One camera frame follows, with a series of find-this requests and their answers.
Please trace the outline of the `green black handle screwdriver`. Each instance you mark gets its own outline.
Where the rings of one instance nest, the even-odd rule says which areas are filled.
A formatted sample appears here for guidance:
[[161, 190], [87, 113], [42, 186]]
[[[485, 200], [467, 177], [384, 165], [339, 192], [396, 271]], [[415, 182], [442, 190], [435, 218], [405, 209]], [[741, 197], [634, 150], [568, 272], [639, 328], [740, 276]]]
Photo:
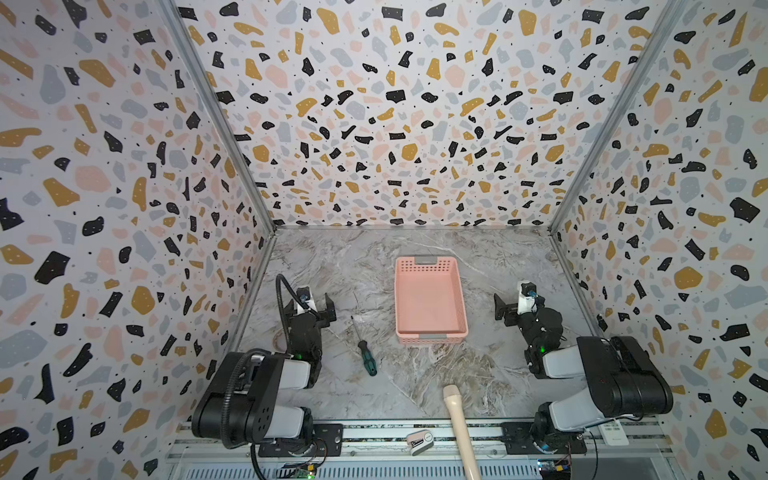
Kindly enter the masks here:
[[373, 354], [370, 351], [367, 341], [362, 338], [362, 335], [359, 331], [358, 325], [354, 317], [351, 316], [350, 319], [358, 339], [357, 347], [363, 361], [363, 366], [369, 376], [376, 376], [378, 374], [378, 367], [377, 367], [376, 360], [374, 359]]

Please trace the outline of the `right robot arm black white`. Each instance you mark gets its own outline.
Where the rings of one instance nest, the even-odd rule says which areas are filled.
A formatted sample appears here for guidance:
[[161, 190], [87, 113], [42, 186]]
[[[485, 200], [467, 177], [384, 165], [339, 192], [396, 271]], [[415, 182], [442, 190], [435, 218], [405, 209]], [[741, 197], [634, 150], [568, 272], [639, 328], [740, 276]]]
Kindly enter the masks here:
[[591, 427], [672, 410], [670, 385], [635, 338], [579, 336], [563, 347], [562, 314], [545, 305], [535, 284], [521, 283], [515, 303], [497, 294], [493, 300], [495, 319], [516, 327], [525, 340], [530, 373], [543, 380], [586, 381], [579, 392], [541, 404], [528, 431], [511, 435], [514, 442], [529, 442], [543, 453], [575, 452], [580, 435]]

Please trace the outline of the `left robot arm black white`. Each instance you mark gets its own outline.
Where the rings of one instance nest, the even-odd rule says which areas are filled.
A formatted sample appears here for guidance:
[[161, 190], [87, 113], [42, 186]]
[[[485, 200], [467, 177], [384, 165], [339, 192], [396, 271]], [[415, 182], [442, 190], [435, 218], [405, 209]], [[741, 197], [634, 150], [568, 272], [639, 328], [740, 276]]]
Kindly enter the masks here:
[[282, 390], [312, 388], [322, 368], [322, 330], [337, 319], [335, 304], [324, 297], [315, 312], [311, 291], [299, 290], [306, 307], [290, 301], [281, 310], [289, 350], [254, 348], [230, 352], [216, 370], [191, 417], [197, 438], [217, 440], [227, 449], [262, 445], [269, 455], [306, 455], [317, 447], [314, 419], [307, 407], [278, 403]]

